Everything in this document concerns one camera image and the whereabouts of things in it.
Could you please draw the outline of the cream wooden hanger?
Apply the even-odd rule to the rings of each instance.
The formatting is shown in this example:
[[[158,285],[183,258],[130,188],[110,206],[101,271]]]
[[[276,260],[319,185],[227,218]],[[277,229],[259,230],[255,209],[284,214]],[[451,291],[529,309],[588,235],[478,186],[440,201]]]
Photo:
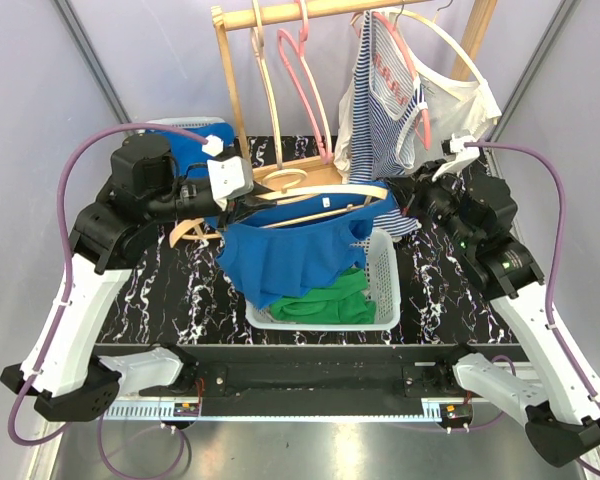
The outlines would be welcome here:
[[[304,199],[309,196],[325,194],[355,194],[364,197],[384,200],[389,195],[389,189],[383,186],[370,184],[326,184],[313,185],[298,188],[284,188],[279,191],[272,191],[264,194],[258,194],[257,197],[263,200],[275,200],[285,203],[293,203],[296,197]],[[222,239],[221,233],[205,233],[201,224],[202,218],[183,220],[178,223],[169,234],[169,245],[173,248],[181,241],[209,241]]]

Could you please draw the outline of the blue tank top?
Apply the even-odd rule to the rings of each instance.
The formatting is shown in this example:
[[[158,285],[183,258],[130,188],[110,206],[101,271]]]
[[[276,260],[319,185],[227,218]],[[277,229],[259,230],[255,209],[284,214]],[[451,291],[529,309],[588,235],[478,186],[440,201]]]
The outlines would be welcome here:
[[[352,267],[363,269],[361,243],[374,220],[395,207],[392,194],[368,199],[330,193],[268,208],[227,227],[216,262],[259,309],[283,297],[303,297],[333,285]]]

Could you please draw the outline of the green tank top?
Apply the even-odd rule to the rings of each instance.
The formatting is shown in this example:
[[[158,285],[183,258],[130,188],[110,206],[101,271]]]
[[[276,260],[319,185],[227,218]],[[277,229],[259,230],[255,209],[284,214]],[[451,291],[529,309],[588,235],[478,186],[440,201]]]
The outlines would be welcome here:
[[[373,324],[376,303],[367,299],[368,287],[365,272],[350,268],[329,287],[311,289],[303,297],[282,297],[269,312],[276,321],[296,324]]]

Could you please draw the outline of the beige plastic hanger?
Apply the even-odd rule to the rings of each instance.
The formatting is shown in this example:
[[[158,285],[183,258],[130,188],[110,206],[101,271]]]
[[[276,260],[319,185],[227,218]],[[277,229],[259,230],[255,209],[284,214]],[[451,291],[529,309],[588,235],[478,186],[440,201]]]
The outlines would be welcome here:
[[[269,116],[271,120],[271,127],[273,133],[273,145],[274,145],[274,153],[276,159],[276,166],[278,170],[283,168],[283,149],[281,142],[281,133],[280,133],[280,125],[278,118],[278,111],[275,101],[275,94],[271,84],[271,79],[269,75],[269,70],[266,62],[265,55],[265,42],[264,42],[264,28],[263,22],[261,18],[261,8],[258,0],[252,0],[252,11],[254,13],[255,18],[255,26],[251,28],[251,43],[253,53],[259,68],[261,81],[263,84],[263,88],[265,91]]]

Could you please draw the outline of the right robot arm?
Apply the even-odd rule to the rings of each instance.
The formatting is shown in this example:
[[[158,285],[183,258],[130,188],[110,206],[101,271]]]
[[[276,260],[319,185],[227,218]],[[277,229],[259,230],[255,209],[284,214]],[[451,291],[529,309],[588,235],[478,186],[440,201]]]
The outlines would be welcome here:
[[[530,385],[469,345],[437,360],[446,396],[471,392],[525,431],[536,452],[563,467],[600,446],[600,377],[560,318],[545,276],[511,226],[518,206],[506,182],[476,175],[465,186],[442,162],[384,180],[400,210],[442,227],[467,280],[513,331],[540,383]]]

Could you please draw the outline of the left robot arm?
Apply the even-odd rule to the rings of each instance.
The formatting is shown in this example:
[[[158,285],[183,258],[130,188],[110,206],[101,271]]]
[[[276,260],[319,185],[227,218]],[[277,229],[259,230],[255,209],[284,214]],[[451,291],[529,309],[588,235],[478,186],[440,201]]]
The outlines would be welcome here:
[[[181,177],[169,141],[175,134],[167,126],[134,128],[112,153],[95,201],[73,224],[60,223],[64,272],[44,329],[29,356],[0,376],[15,396],[13,412],[32,398],[41,417],[67,425],[102,416],[122,395],[200,390],[197,359],[177,346],[119,356],[94,351],[111,305],[161,225],[200,217],[230,224],[273,206],[270,188],[230,149],[208,177]]]

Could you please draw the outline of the pink hanger under striped top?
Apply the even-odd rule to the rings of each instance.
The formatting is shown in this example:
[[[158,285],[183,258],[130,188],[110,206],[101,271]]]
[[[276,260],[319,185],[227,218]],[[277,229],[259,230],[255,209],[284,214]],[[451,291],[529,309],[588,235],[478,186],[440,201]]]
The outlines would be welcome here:
[[[404,60],[406,69],[409,72],[409,76],[411,78],[412,83],[413,92],[411,96],[416,97],[417,120],[415,121],[414,130],[416,136],[420,139],[423,147],[426,150],[429,150],[431,147],[432,140],[429,110],[427,102],[424,99],[424,90],[421,85],[420,76],[417,72],[417,69],[415,68],[411,57],[411,51],[407,46],[404,38],[398,31],[395,23],[391,23],[388,17],[382,12],[374,11],[373,16],[377,18],[388,30],[393,42],[400,51],[400,54]]]

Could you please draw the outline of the white tank top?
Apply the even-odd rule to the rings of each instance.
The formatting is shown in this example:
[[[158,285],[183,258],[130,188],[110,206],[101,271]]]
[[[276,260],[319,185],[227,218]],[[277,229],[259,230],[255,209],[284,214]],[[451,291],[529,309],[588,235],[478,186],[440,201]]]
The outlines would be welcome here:
[[[388,8],[378,11],[384,13],[398,29],[397,21],[400,12],[397,9]],[[410,51],[428,105],[432,140],[430,149],[426,150],[416,136],[415,162],[406,175],[413,173],[427,161],[442,158],[444,153],[441,143],[449,139],[452,134],[472,135],[478,139],[501,116],[500,108],[488,84],[480,85],[475,78],[472,81],[447,78],[426,66],[411,49]],[[351,159],[352,80],[339,103],[339,131],[334,153],[334,164],[346,181],[348,181]]]

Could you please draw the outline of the blue white striped top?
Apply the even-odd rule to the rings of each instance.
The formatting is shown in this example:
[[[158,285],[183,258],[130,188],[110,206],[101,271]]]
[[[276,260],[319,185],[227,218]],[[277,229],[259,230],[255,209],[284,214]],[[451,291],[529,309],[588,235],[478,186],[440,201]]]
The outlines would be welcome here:
[[[415,162],[417,105],[411,78],[374,11],[363,15],[353,71],[350,183],[404,176]]]

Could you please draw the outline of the cream hanger under white top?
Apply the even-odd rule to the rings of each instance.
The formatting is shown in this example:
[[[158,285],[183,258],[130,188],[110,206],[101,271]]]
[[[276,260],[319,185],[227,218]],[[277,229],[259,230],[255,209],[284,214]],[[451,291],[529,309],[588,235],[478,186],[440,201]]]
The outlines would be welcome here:
[[[475,65],[474,61],[470,58],[470,56],[468,55],[468,53],[444,29],[442,29],[437,24],[433,23],[432,21],[426,19],[425,17],[423,17],[423,16],[421,16],[421,15],[415,13],[415,12],[404,10],[404,11],[402,11],[400,13],[400,15],[401,16],[409,17],[409,18],[414,19],[416,21],[419,21],[420,23],[422,23],[423,25],[425,25],[429,29],[431,29],[434,33],[436,33],[442,40],[444,40],[455,51],[456,55],[461,60],[461,65],[465,66],[465,67],[467,67],[469,69],[470,73],[475,77],[476,81],[480,85],[487,85],[488,84],[488,81],[483,77],[483,75],[481,74],[481,72],[479,71],[479,69],[477,68],[477,66]]]

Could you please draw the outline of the folded blue cloth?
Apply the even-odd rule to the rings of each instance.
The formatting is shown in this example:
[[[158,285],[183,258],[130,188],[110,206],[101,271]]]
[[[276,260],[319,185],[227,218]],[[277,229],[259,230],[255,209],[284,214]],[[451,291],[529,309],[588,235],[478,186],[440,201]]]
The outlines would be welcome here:
[[[179,125],[179,128],[196,133],[201,137],[210,135],[222,140],[224,147],[233,144],[235,133],[233,127],[226,122],[216,122],[205,125]],[[189,178],[204,178],[207,176],[206,162],[211,158],[203,150],[203,146],[188,137],[184,137],[172,132],[164,132],[164,136],[169,139],[171,151],[177,161],[179,173],[187,174]]]

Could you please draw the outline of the white basket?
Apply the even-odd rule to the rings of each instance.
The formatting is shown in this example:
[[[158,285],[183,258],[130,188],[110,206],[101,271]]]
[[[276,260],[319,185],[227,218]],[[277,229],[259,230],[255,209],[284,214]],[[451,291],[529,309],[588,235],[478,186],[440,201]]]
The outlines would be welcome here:
[[[372,324],[319,324],[280,322],[275,320],[269,309],[258,310],[246,302],[245,316],[254,327],[280,331],[388,331],[394,328],[401,317],[401,290],[399,271],[391,236],[384,230],[374,228],[371,235],[356,243],[366,255],[365,275],[368,288],[366,299],[376,306]]]
[[[187,130],[196,130],[224,122],[225,120],[221,117],[214,116],[169,117],[149,120],[150,124],[167,125]]]

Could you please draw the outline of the white centre basket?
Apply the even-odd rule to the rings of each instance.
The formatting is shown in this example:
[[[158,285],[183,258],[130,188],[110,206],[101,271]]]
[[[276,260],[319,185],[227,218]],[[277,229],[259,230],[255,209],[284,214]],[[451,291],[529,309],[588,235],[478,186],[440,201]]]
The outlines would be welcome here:
[[[366,299],[376,306],[372,324],[319,324],[280,322],[275,320],[269,309],[258,310],[246,302],[245,316],[254,327],[280,331],[388,331],[394,328],[401,317],[401,290],[399,271],[391,236],[384,230],[374,228],[371,235],[356,243],[366,255],[365,275],[368,288]]]

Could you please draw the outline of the wooden clothes rack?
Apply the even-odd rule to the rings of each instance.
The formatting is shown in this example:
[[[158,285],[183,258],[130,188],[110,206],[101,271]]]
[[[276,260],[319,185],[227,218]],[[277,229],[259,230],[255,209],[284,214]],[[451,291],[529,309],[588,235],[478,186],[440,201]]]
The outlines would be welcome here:
[[[261,7],[261,18],[263,27],[266,25],[277,25],[295,20],[306,23],[310,18],[330,17],[335,15],[344,15],[352,13],[357,15],[365,10],[404,6],[404,1],[287,1],[283,4]],[[492,15],[495,11],[496,0],[475,1],[460,45],[474,61],[480,50],[487,28],[490,24]],[[236,122],[236,131],[240,150],[243,154],[249,155],[251,147],[247,140],[243,112],[239,98],[239,91],[234,73],[234,66],[231,58],[231,51],[227,33],[249,29],[255,26],[252,4],[249,9],[225,12],[219,6],[211,8],[212,22],[217,37],[217,43],[224,69],[225,79],[228,87],[229,98],[233,109]],[[455,80],[466,80],[473,76],[469,69],[461,65],[461,60],[457,56],[452,69],[451,77]],[[299,173],[307,173],[308,178],[313,180],[333,181],[336,179],[336,171],[333,167],[325,166],[318,156],[304,157],[285,162],[284,168],[294,168]],[[254,171],[256,179],[265,181],[273,179],[281,170],[277,169],[276,163],[269,166],[258,167]]]

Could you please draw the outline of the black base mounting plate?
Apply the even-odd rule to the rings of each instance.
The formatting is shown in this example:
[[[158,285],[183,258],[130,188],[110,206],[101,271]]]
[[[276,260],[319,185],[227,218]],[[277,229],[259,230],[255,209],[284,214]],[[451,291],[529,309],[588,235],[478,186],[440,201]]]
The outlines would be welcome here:
[[[423,413],[424,397],[458,397],[450,364],[473,347],[190,346],[195,362],[177,387],[143,396],[191,396],[203,383],[206,417],[403,417]]]

